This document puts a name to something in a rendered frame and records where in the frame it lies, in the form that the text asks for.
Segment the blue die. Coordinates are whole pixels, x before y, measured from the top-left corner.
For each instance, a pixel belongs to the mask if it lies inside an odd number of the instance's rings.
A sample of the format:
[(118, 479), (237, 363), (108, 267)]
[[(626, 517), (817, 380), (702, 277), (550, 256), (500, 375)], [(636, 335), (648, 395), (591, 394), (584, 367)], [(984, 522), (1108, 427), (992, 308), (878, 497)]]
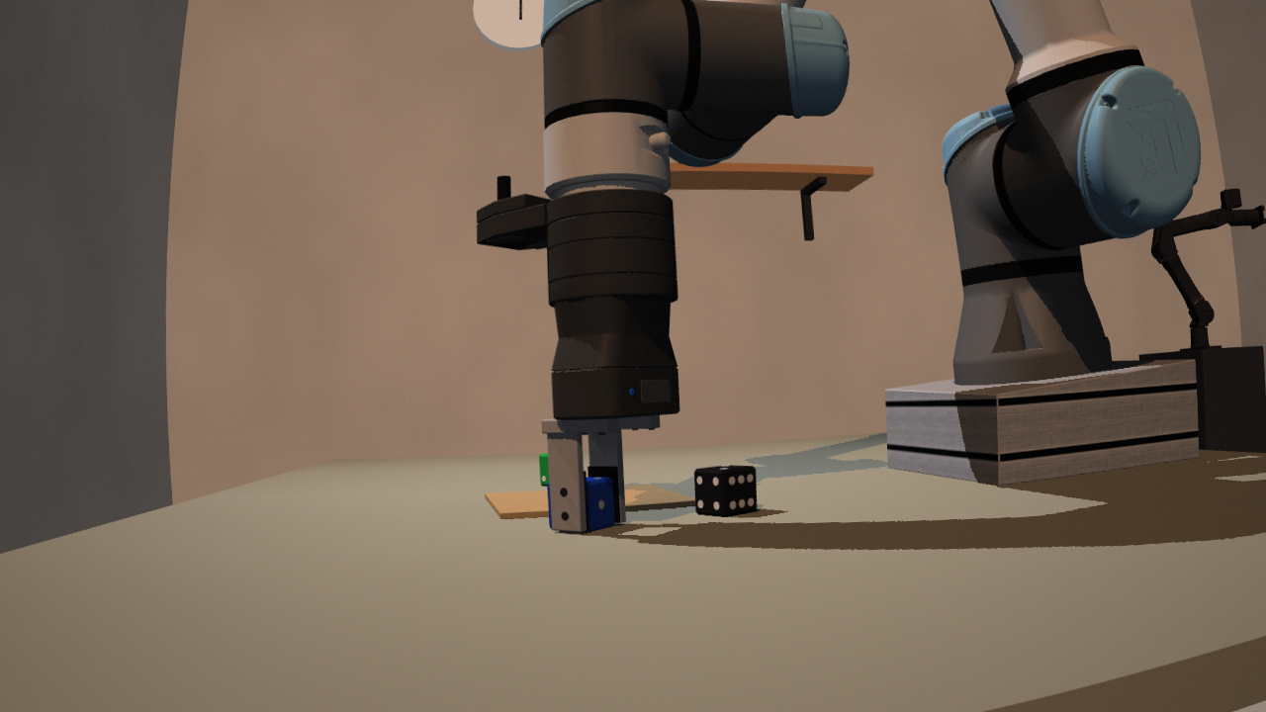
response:
[[(551, 500), (549, 500), (549, 483), (547, 484), (548, 492), (548, 508), (549, 508), (549, 528), (552, 530), (551, 519)], [(604, 530), (611, 527), (615, 523), (614, 518), (614, 497), (613, 497), (613, 481), (611, 478), (587, 478), (587, 531)]]

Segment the tan flat mat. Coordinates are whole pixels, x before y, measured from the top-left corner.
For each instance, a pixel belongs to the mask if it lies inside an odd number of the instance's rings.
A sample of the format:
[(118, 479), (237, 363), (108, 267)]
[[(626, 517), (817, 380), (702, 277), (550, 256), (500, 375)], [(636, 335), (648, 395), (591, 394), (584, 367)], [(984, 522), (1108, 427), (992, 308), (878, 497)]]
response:
[[(695, 505), (695, 497), (670, 492), (653, 484), (624, 486), (625, 512)], [(548, 517), (548, 492), (485, 492), (487, 503), (500, 519)]]

